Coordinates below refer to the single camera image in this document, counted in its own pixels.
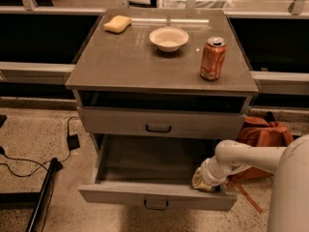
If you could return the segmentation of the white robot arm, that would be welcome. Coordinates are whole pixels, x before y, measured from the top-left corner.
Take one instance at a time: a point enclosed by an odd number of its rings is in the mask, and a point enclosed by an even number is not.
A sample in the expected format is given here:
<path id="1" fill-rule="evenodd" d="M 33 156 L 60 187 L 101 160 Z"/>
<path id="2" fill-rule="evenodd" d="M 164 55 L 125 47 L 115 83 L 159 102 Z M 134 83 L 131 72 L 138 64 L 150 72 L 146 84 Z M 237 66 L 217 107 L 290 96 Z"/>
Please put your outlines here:
<path id="1" fill-rule="evenodd" d="M 223 140 L 195 171 L 192 186 L 211 190 L 251 167 L 274 175 L 267 232 L 309 231 L 309 135 L 287 147 L 253 147 Z"/>

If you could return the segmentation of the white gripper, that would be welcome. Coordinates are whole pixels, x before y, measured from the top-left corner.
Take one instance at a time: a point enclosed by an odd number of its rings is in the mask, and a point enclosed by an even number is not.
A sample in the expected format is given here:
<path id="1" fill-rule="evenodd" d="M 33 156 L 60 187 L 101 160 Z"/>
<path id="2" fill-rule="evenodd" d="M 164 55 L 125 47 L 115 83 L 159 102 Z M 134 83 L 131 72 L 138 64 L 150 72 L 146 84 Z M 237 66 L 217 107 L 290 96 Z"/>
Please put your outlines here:
<path id="1" fill-rule="evenodd" d="M 201 163 L 192 177 L 192 186 L 200 191 L 215 191 L 214 187 L 224 183 L 240 164 L 212 157 Z"/>

